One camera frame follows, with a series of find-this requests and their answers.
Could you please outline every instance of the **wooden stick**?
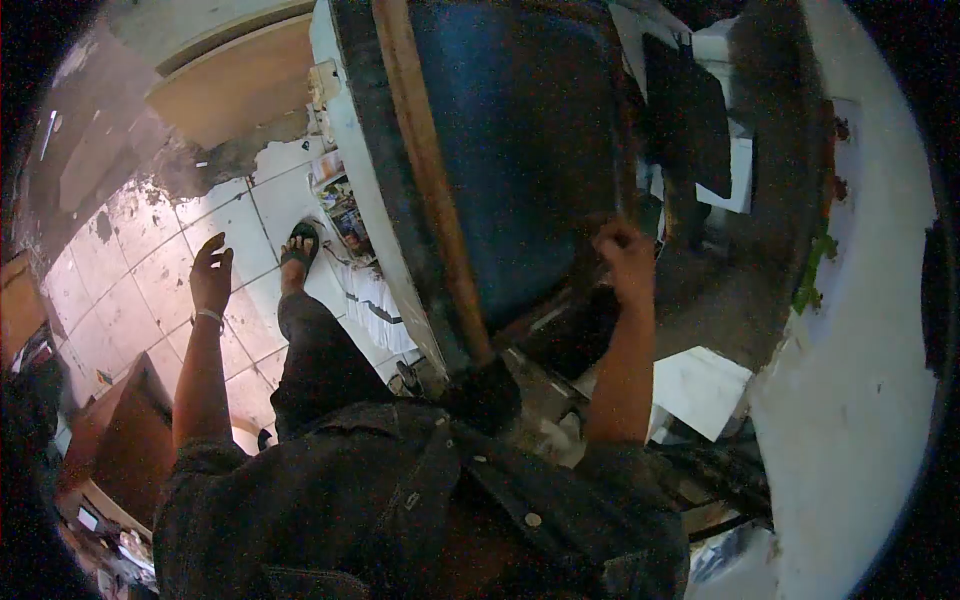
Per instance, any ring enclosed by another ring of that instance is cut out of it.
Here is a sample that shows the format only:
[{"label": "wooden stick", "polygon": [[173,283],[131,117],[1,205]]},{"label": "wooden stick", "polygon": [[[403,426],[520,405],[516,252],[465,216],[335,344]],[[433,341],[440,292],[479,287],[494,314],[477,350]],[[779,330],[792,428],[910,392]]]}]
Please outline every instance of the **wooden stick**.
[{"label": "wooden stick", "polygon": [[396,120],[444,263],[446,285],[460,317],[470,356],[478,365],[495,357],[480,313],[464,233],[446,178],[433,113],[406,0],[374,0],[373,20],[394,97]]}]

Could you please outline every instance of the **denim jacket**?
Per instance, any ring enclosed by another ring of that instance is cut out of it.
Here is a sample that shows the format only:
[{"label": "denim jacket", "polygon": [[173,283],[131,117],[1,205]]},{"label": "denim jacket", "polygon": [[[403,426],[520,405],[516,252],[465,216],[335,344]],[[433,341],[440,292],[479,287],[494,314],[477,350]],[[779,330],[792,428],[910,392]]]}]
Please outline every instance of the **denim jacket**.
[{"label": "denim jacket", "polygon": [[167,598],[422,598],[466,476],[570,590],[680,598],[686,537],[644,461],[591,444],[554,467],[403,402],[350,405],[256,457],[193,442],[157,511],[157,582]]}]

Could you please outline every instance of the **foot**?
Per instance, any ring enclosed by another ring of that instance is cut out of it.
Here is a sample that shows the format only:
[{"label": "foot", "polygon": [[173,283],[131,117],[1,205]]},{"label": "foot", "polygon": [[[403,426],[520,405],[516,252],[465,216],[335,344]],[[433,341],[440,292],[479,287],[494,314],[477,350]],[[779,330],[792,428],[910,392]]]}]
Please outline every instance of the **foot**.
[{"label": "foot", "polygon": [[[287,240],[286,245],[280,246],[280,254],[286,254],[290,250],[303,251],[307,256],[313,250],[313,238],[303,239],[302,235],[292,237]],[[280,294],[288,296],[294,292],[303,290],[303,282],[306,281],[306,265],[299,260],[288,260],[280,265]]]}]

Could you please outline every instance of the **wooden board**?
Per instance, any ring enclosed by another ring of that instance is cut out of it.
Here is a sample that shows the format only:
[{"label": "wooden board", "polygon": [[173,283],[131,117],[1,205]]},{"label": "wooden board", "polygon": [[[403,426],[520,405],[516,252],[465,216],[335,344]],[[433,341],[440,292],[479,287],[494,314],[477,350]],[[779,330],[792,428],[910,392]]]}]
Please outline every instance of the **wooden board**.
[{"label": "wooden board", "polygon": [[316,0],[287,0],[257,12],[243,14],[202,34],[192,37],[176,52],[156,66],[161,77],[173,74],[191,61],[240,36],[313,11]]},{"label": "wooden board", "polygon": [[14,356],[23,348],[43,322],[47,311],[30,269],[30,256],[23,251],[0,269],[0,321],[2,321],[3,368],[13,363]]},{"label": "wooden board", "polygon": [[238,37],[154,86],[147,104],[209,150],[310,102],[312,16]]},{"label": "wooden board", "polygon": [[406,0],[374,0],[373,20],[394,98],[396,120],[414,180],[437,236],[447,287],[470,356],[478,365],[484,365],[493,360],[495,354],[480,312],[467,245],[446,178]]}]

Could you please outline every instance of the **wrist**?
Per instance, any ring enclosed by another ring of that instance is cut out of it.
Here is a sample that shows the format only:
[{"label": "wrist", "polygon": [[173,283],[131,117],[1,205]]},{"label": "wrist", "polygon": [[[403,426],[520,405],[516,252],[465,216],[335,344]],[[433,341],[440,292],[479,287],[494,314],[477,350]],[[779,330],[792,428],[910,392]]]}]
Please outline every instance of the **wrist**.
[{"label": "wrist", "polygon": [[194,316],[194,328],[197,327],[213,327],[222,333],[224,318],[215,310],[200,308],[197,309],[197,314]]}]

